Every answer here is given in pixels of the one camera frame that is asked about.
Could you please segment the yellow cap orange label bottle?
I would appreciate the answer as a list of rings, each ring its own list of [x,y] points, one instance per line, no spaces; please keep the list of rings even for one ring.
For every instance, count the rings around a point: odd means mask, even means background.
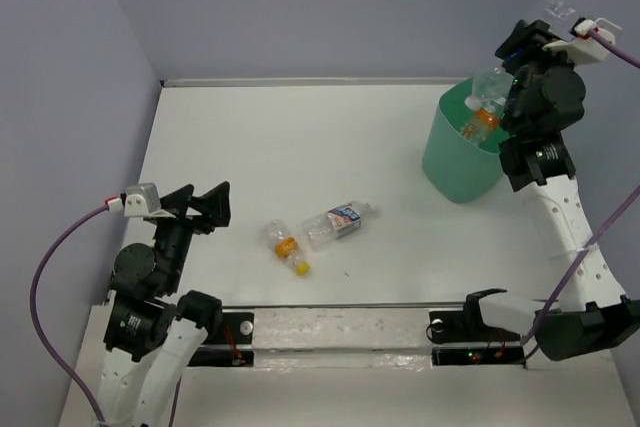
[[[294,274],[305,277],[311,273],[307,256],[284,221],[276,219],[267,223],[264,236],[269,249]]]

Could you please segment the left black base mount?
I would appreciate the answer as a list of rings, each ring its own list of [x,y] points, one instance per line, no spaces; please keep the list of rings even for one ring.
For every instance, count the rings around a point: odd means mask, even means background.
[[[254,313],[225,311],[218,331],[209,335],[189,367],[244,368],[254,364]]]

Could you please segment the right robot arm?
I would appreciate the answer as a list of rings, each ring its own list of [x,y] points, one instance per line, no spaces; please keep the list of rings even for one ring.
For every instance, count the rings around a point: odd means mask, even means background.
[[[522,344],[534,341],[549,360],[562,361],[617,347],[639,329],[639,303],[628,297],[598,245],[639,193],[592,230],[561,135],[584,116],[586,87],[577,67],[608,54],[624,58],[616,46],[621,32],[605,18],[580,18],[566,41],[542,20],[520,21],[495,52],[513,77],[500,121],[508,134],[499,145],[501,167],[559,278],[545,302],[504,289],[469,294],[460,326],[470,338],[506,330]]]

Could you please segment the blue label clear bottle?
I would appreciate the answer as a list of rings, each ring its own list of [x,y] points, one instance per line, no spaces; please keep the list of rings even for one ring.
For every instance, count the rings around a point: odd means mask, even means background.
[[[516,25],[527,27],[541,21],[549,26],[552,36],[566,40],[576,18],[576,10],[568,0],[538,0]],[[502,63],[503,60],[496,60],[493,66],[473,76],[470,94],[464,100],[471,111],[483,108],[488,112],[498,112],[504,107],[513,75]]]

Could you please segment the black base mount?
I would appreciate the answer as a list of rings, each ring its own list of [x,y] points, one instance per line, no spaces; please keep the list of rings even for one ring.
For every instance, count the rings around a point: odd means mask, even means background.
[[[527,354],[519,345],[520,335],[489,327],[480,312],[480,301],[505,294],[487,289],[468,294],[457,310],[429,313],[425,336],[432,345],[434,367],[509,366],[527,367]]]
[[[254,313],[225,311],[218,331],[209,335],[189,367],[244,368],[254,364]]]

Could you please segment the white foam strip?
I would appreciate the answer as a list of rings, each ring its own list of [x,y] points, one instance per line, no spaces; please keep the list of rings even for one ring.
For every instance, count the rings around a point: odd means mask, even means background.
[[[424,308],[270,308],[255,312],[254,367],[403,369],[431,366]]]

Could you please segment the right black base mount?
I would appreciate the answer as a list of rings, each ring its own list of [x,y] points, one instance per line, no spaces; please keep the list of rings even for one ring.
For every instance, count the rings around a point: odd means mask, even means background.
[[[487,289],[468,294],[457,310],[429,313],[425,336],[432,345],[434,367],[509,366],[527,367],[527,354],[519,345],[520,335],[489,327],[480,312],[480,301],[505,294]]]

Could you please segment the green plastic bin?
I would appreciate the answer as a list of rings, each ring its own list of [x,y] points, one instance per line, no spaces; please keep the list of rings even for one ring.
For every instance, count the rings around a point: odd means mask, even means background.
[[[486,142],[471,143],[461,130],[472,117],[465,99],[471,94],[470,78],[441,95],[422,157],[422,170],[431,183],[454,203],[470,202],[504,177],[499,143],[507,134],[498,128]]]

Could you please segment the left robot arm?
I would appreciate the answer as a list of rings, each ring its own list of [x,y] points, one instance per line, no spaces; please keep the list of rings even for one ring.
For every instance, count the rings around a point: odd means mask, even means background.
[[[193,237],[229,225],[230,185],[197,196],[191,184],[160,195],[155,184],[142,183],[118,201],[125,217],[155,231],[151,243],[127,245],[114,261],[97,423],[154,426],[193,355],[221,330],[218,298],[191,290],[177,303],[165,299],[178,290]]]

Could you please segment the white blue label bottle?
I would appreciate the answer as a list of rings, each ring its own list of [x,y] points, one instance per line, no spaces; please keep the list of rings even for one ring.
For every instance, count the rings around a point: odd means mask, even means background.
[[[304,221],[302,230],[310,246],[319,249],[356,232],[366,219],[379,214],[378,205],[352,200]]]

